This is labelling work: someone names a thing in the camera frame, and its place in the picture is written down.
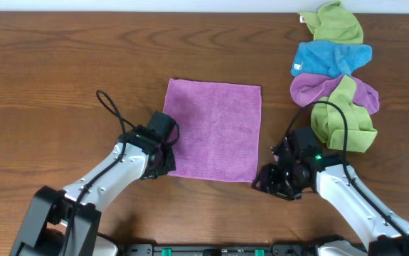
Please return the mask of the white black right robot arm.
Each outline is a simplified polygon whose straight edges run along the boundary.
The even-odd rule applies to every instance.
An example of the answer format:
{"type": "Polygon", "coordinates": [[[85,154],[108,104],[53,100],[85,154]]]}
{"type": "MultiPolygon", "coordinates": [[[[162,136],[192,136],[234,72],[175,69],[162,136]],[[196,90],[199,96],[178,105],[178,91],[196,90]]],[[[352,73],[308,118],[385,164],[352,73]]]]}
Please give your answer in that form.
{"type": "Polygon", "coordinates": [[[339,153],[325,153],[317,144],[281,144],[272,153],[277,161],[261,168],[255,190],[294,201],[309,188],[341,214],[368,255],[409,255],[409,222],[371,192],[339,153]]]}

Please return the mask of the purple microfiber cloth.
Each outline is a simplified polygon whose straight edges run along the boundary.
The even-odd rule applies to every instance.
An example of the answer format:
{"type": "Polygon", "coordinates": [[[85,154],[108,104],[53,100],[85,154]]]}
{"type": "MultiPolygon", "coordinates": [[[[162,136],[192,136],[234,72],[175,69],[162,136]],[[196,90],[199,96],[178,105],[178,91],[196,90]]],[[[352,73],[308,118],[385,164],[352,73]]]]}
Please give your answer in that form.
{"type": "Polygon", "coordinates": [[[251,182],[257,173],[261,88],[171,79],[163,112],[177,121],[172,176],[251,182]]]}

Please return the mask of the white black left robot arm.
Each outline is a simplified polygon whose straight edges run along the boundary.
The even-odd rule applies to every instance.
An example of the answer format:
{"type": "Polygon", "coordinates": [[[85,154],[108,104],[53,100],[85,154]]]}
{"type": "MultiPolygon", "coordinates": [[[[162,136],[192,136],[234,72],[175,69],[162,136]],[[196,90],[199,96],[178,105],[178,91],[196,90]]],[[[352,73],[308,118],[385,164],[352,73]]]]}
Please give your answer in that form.
{"type": "Polygon", "coordinates": [[[100,219],[133,181],[175,170],[170,140],[175,123],[149,123],[118,138],[106,159],[60,190],[44,186],[33,196],[11,255],[117,255],[118,246],[98,233],[100,219]]]}

